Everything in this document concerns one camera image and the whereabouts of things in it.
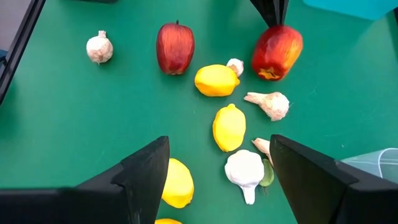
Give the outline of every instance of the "garlic bulb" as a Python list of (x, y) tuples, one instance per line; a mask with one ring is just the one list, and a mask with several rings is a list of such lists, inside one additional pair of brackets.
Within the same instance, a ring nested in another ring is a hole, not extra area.
[(270, 94), (248, 93), (244, 100), (259, 105), (271, 118), (271, 121), (278, 121), (284, 118), (289, 110), (288, 99), (279, 92)]
[(246, 204), (254, 204), (255, 189), (264, 177), (260, 155), (241, 149), (228, 157), (224, 169), (228, 180), (242, 189)]
[(87, 41), (86, 50), (91, 61), (98, 64), (107, 62), (113, 55), (112, 43), (106, 38), (106, 32), (103, 30), (98, 31), (98, 36)]
[(231, 58), (226, 66), (234, 70), (237, 77), (241, 76), (243, 73), (243, 62), (239, 59)]
[(268, 140), (265, 139), (261, 139), (261, 138), (256, 138), (253, 142), (253, 144), (261, 151), (263, 152), (269, 159), (269, 162), (271, 162), (272, 165), (274, 165), (272, 163), (272, 158), (271, 158), (271, 154), (269, 152), (269, 144), (270, 142)]

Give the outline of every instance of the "green leaf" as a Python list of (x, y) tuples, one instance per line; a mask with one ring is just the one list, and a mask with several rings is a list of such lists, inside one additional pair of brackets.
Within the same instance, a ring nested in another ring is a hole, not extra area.
[(259, 184), (262, 187), (268, 187), (274, 181), (274, 169), (268, 159), (263, 159), (262, 163), (264, 164), (264, 177)]

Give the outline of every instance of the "apple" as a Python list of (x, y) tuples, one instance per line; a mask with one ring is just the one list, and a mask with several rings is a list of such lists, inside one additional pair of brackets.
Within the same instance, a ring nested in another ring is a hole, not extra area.
[(263, 79), (284, 78), (303, 49), (301, 34), (285, 25), (272, 26), (257, 41), (252, 58), (253, 70)]
[(191, 63), (195, 40), (192, 30), (176, 23), (164, 24), (156, 40), (156, 56), (160, 69), (169, 75), (181, 75)]

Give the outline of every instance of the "clear plastic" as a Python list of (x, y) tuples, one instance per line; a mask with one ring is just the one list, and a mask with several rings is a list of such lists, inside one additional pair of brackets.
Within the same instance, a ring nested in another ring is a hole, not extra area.
[(398, 184), (397, 148), (350, 157), (343, 159), (342, 162)]

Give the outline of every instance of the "yellow lemon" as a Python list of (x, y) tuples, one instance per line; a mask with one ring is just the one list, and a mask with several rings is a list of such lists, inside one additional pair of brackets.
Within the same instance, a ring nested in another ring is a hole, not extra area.
[(161, 218), (155, 221), (155, 224), (182, 224), (182, 222), (173, 220), (171, 218)]
[(188, 205), (193, 197), (193, 180), (182, 162), (170, 158), (162, 199), (175, 208)]
[(229, 96), (239, 83), (234, 70), (225, 65), (205, 66), (195, 76), (195, 86), (206, 96)]
[(246, 118), (234, 104), (217, 112), (213, 122), (213, 136), (222, 151), (231, 152), (242, 145), (245, 131)]

